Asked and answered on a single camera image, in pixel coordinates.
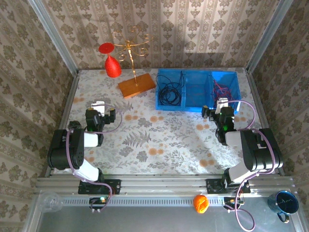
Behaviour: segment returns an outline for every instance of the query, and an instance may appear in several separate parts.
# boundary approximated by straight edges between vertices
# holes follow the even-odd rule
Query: black cable
[[[165,86],[162,89],[160,85],[158,84],[159,76],[162,76],[169,80],[169,83],[165,84]],[[168,77],[164,75],[156,76],[155,81],[156,81],[156,84],[159,86],[158,98],[159,98],[161,105],[174,105],[174,106],[181,105],[181,102],[182,102],[181,91],[182,91],[182,88],[184,87],[184,76],[183,76],[182,71],[180,72],[180,78],[179,78],[178,83],[172,82]]]

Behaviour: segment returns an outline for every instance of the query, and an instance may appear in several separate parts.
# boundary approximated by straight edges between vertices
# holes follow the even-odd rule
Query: blue plastic crate
[[[181,71],[185,83],[178,85]],[[178,91],[181,94],[181,102],[178,105],[163,105],[158,97],[160,89],[165,84],[175,82],[174,87],[179,87]],[[155,108],[157,110],[169,110],[169,111],[189,111],[189,112],[201,112],[203,105],[213,108],[213,80],[216,80],[219,84],[226,85],[231,91],[233,99],[240,100],[240,90],[238,86],[236,72],[217,72],[206,70],[181,70],[181,69],[159,69],[157,77]]]

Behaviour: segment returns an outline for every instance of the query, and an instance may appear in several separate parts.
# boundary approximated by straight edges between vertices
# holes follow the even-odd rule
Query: wooden base
[[[155,87],[155,83],[149,73],[137,76],[136,80],[137,86],[135,85],[134,78],[118,84],[124,98],[133,97]]]

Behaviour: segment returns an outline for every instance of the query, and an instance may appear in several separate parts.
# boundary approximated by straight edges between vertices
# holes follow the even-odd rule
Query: patterned table surface
[[[236,71],[243,100],[254,104],[243,68],[216,69]],[[139,69],[137,75],[149,73],[155,80],[158,69]],[[157,111],[155,89],[124,99],[118,83],[133,77],[123,70],[112,79],[104,70],[79,73],[80,81],[70,111],[69,121],[86,126],[85,111],[95,101],[105,101],[123,112],[120,128],[104,135],[102,147],[85,148],[85,158],[105,174],[221,174],[241,159],[241,148],[221,145],[213,122],[200,113]],[[235,117],[236,128],[244,128],[253,112],[242,104]],[[119,123],[104,129],[111,130]],[[257,118],[253,125],[260,128]]]

